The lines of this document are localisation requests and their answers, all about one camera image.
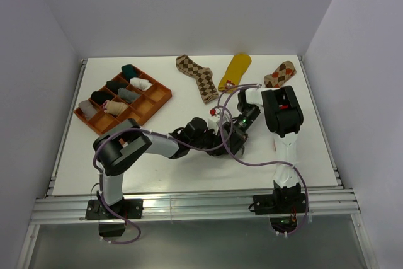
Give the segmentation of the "grey sock with black stripes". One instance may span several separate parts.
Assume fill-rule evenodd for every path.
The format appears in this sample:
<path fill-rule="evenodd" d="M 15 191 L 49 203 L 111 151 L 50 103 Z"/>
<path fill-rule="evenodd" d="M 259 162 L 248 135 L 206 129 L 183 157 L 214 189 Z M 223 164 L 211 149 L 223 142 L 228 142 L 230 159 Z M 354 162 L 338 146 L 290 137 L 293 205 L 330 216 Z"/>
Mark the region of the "grey sock with black stripes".
<path fill-rule="evenodd" d="M 235 156 L 238 157 L 238 158 L 243 158 L 243 157 L 244 157 L 245 150 L 246 150 L 245 146 L 241 146 L 241 147 L 237 150 L 237 152 L 235 153 Z"/>

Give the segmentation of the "taupe sock with red cuff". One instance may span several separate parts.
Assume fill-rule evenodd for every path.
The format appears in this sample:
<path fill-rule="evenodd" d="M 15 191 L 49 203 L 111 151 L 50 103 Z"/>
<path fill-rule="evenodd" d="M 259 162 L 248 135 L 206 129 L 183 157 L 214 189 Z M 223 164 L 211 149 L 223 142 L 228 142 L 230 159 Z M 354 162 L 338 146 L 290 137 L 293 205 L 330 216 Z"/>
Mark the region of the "taupe sock with red cuff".
<path fill-rule="evenodd" d="M 80 102 L 79 109 L 86 121 L 91 120 L 99 112 L 89 100 Z"/>

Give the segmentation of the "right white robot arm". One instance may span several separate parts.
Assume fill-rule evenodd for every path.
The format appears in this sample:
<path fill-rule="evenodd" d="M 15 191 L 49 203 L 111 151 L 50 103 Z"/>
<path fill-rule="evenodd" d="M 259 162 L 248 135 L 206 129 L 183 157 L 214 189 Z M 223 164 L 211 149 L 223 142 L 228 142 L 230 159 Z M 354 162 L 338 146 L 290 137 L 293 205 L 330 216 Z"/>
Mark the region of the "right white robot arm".
<path fill-rule="evenodd" d="M 279 212 L 288 211 L 294 203 L 303 200 L 300 178 L 295 170 L 297 138 L 304 122 L 298 99 L 291 86 L 281 88 L 244 88 L 238 93 L 237 108 L 249 110 L 237 124 L 246 129 L 260 110 L 268 130 L 273 134 L 276 171 L 273 176 L 272 204 Z"/>

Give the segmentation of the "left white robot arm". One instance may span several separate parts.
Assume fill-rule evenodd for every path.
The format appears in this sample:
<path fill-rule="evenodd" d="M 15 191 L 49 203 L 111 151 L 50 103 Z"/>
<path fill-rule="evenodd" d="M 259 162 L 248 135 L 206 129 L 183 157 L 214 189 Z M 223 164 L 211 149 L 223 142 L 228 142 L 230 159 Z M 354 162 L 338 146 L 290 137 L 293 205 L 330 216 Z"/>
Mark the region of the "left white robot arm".
<path fill-rule="evenodd" d="M 108 218 L 121 214 L 123 174 L 143 154 L 179 159 L 191 149 L 214 153 L 222 146 L 223 139 L 202 118 L 195 117 L 167 134 L 147 130 L 132 118 L 124 120 L 93 143 L 94 166 L 101 173 L 100 211 Z"/>

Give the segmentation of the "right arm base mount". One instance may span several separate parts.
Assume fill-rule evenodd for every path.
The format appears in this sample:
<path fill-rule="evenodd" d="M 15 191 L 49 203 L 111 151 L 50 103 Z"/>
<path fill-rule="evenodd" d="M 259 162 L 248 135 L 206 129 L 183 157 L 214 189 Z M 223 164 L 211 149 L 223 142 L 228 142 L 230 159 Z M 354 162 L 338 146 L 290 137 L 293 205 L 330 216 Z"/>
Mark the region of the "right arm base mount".
<path fill-rule="evenodd" d="M 280 199 L 274 194 L 254 195 L 249 210 L 256 215 L 304 214 L 308 210 L 305 194 Z"/>

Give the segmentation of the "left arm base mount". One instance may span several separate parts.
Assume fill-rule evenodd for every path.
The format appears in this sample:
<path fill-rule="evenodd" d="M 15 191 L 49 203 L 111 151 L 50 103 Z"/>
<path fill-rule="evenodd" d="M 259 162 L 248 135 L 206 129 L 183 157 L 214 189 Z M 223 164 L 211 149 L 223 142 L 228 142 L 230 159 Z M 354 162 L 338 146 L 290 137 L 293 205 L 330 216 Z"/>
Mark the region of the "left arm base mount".
<path fill-rule="evenodd" d="M 143 211 L 142 199 L 123 199 L 109 208 L 116 214 L 126 219 L 140 219 Z M 86 220 L 117 219 L 101 202 L 100 199 L 90 200 L 86 209 Z"/>

